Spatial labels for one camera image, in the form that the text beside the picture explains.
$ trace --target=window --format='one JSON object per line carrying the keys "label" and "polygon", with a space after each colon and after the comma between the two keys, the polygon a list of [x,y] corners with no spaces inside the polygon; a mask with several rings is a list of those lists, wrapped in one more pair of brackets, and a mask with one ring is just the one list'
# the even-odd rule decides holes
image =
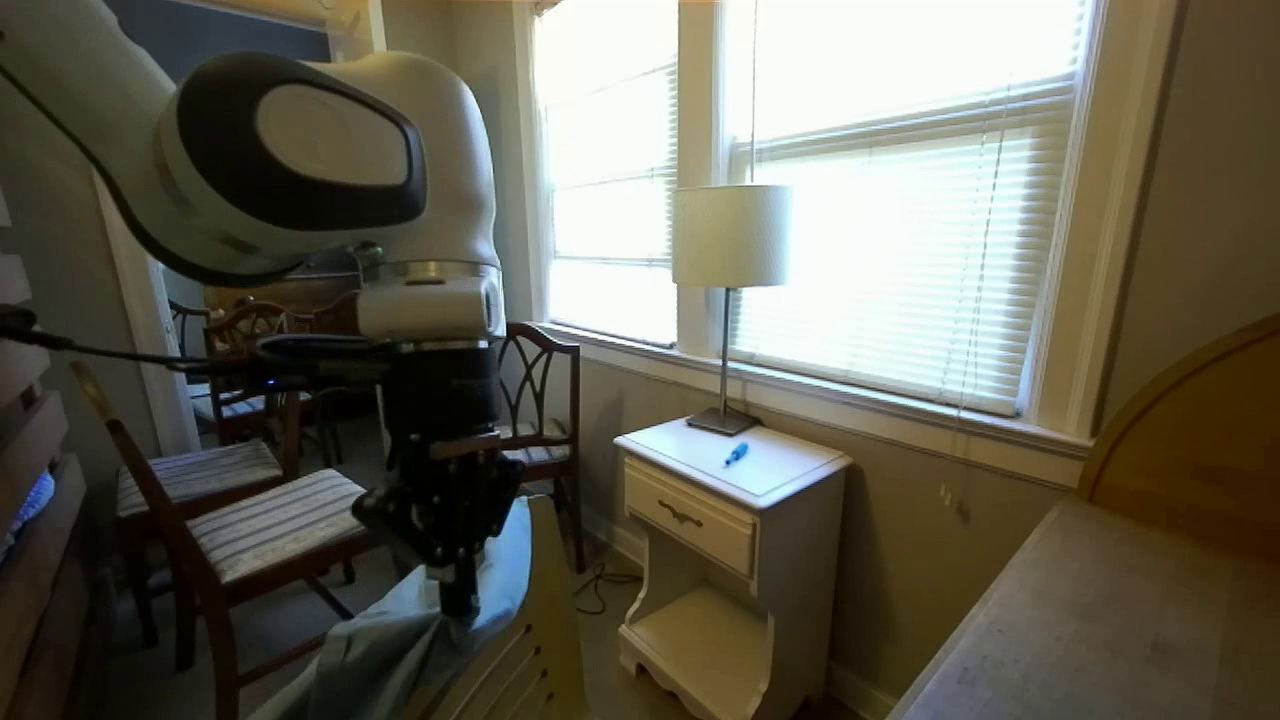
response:
{"label": "window", "polygon": [[792,280],[746,293],[732,353],[1016,415],[1052,299],[1090,0],[757,8],[736,163],[796,192]]}
{"label": "window", "polygon": [[675,346],[675,0],[574,0],[531,46],[549,321]]}

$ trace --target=drawer knob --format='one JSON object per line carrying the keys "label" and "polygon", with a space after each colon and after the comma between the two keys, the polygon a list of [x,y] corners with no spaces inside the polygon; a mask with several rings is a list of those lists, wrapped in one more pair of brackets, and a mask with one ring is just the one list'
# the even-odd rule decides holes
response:
{"label": "drawer knob", "polygon": [[668,501],[657,501],[657,510],[665,510],[675,523],[703,528],[703,521],[688,516],[684,510],[675,510],[675,503],[668,503]]}

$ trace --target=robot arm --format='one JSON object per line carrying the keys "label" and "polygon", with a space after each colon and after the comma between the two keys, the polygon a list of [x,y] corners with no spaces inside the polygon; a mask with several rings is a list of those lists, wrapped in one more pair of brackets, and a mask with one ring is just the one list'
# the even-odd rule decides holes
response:
{"label": "robot arm", "polygon": [[214,285],[378,247],[359,337],[504,330],[493,161],[474,92],[424,57],[225,57],[186,90],[100,0],[4,0],[0,72],[107,179],[138,239]]}
{"label": "robot arm", "polygon": [[[474,92],[424,57],[225,57],[171,90],[100,0],[0,0],[0,77],[80,146],[138,239],[186,277],[265,285],[365,247],[355,353],[370,346],[386,367],[401,486],[355,516],[410,544],[441,575],[444,614],[468,618],[476,550],[516,486],[496,451],[441,458],[493,429],[490,337],[504,334]],[[297,372],[324,348],[276,353]]]}

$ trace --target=table lamp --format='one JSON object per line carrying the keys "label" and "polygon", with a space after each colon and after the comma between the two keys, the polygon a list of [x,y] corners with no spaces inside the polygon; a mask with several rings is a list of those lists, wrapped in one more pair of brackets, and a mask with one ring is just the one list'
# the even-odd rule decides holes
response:
{"label": "table lamp", "polygon": [[730,346],[732,299],[741,288],[784,285],[788,236],[788,187],[777,183],[724,183],[684,187],[675,198],[675,247],[671,280],[680,288],[722,288],[722,410],[697,414],[688,424],[722,437],[736,437],[759,424],[749,414],[730,410]]}

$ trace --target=nightstand drawer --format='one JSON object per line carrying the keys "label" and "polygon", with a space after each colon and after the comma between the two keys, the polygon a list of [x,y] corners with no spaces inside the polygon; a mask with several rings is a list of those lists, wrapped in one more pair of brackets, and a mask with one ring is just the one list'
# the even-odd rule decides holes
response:
{"label": "nightstand drawer", "polygon": [[757,516],[626,458],[626,510],[730,572],[754,575]]}

